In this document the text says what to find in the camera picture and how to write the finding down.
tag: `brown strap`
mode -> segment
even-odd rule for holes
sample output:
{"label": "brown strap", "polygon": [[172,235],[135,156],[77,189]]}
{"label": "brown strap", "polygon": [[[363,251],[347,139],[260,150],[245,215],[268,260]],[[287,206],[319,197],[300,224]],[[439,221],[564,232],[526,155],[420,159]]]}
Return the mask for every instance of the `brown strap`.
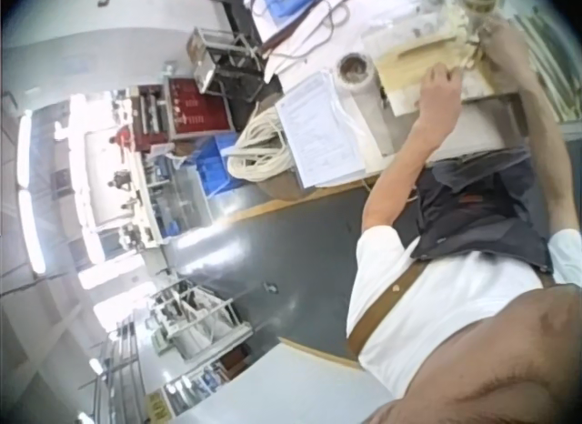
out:
{"label": "brown strap", "polygon": [[551,274],[548,274],[547,272],[541,272],[538,269],[536,269],[536,274],[539,277],[539,281],[542,282],[544,289],[552,288],[556,285],[556,280]]}
{"label": "brown strap", "polygon": [[347,339],[347,345],[356,357],[360,355],[367,340],[372,336],[372,333],[378,328],[382,320],[414,285],[416,279],[420,277],[427,265],[428,262],[414,262],[393,285],[384,291],[357,322]]}

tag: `person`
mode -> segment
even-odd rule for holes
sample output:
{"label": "person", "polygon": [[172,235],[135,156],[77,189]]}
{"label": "person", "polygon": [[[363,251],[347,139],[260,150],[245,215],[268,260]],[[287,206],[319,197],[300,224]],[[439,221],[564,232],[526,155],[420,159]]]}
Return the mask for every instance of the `person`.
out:
{"label": "person", "polygon": [[131,173],[127,170],[116,171],[113,180],[107,183],[109,187],[116,187],[119,190],[131,191]]}
{"label": "person", "polygon": [[[462,86],[457,69],[427,72],[419,118],[370,193],[356,250],[348,342],[396,398],[370,423],[559,423],[582,399],[582,237],[567,148],[525,38],[494,18],[481,42],[518,84],[533,159],[493,173],[476,164],[481,177],[461,187],[467,162],[455,177],[425,168],[456,127]],[[532,160],[548,243],[523,216]],[[414,187],[421,236],[403,247],[393,225]]]}
{"label": "person", "polygon": [[129,148],[131,146],[131,132],[129,131],[129,127],[122,126],[117,131],[115,136],[109,137],[110,144],[117,144],[119,146],[119,150],[121,152],[121,163],[125,163],[125,153],[124,147]]}

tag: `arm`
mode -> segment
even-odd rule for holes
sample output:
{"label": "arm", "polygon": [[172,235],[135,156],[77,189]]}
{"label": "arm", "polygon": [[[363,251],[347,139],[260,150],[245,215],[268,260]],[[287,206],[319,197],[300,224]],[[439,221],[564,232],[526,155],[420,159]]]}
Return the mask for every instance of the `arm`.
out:
{"label": "arm", "polygon": [[508,21],[490,20],[481,34],[487,56],[513,76],[526,112],[529,144],[549,214],[550,232],[579,230],[572,164],[551,105],[529,65],[525,38]]}
{"label": "arm", "polygon": [[444,65],[430,68],[423,78],[420,117],[402,149],[380,176],[362,216],[362,232],[392,226],[400,216],[428,158],[453,132],[461,114],[462,76]]}

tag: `hand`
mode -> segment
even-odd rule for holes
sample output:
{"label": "hand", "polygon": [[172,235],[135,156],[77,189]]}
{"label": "hand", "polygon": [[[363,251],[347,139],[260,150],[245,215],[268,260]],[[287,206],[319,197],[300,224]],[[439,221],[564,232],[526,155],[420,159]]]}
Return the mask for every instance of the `hand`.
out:
{"label": "hand", "polygon": [[519,85],[536,81],[529,64],[529,46],[525,36],[506,19],[490,16],[479,31],[487,57]]}
{"label": "hand", "polygon": [[438,149],[457,126],[461,115],[461,69],[448,71],[442,63],[431,67],[420,87],[420,117],[415,130],[423,135],[423,141]]}

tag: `white t-shirt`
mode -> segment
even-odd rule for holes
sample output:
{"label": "white t-shirt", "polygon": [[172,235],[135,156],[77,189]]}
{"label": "white t-shirt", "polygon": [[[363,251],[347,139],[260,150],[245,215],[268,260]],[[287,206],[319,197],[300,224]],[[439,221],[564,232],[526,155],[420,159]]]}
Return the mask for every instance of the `white t-shirt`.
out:
{"label": "white t-shirt", "polygon": [[[412,264],[392,227],[370,228],[357,244],[358,271],[347,335],[366,310]],[[582,237],[576,230],[549,242],[556,282],[582,286]],[[451,335],[495,316],[509,302],[542,285],[528,264],[480,252],[433,261],[370,337],[359,360],[397,398],[426,358]]]}

